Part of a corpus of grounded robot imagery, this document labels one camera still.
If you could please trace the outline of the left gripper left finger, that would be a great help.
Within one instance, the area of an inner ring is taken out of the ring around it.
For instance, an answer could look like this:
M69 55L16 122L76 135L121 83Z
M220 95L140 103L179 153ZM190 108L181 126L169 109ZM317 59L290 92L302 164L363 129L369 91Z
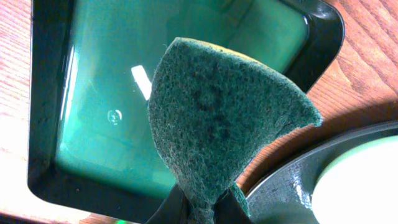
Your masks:
M189 201L180 186L175 184L146 224L187 224L189 213Z

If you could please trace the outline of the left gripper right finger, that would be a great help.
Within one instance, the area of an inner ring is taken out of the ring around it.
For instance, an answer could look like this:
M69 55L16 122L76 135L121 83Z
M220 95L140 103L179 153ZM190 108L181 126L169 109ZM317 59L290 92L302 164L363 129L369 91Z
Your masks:
M214 224L252 224L230 189L226 189L214 204Z

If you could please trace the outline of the green scouring sponge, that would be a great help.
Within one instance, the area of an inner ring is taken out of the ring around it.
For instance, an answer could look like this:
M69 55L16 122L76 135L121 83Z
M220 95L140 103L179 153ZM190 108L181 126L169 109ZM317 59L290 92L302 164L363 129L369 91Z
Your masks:
M159 156L190 202L190 223L213 223L215 203L259 151L323 118L291 80L218 45L177 37L159 62L148 104Z

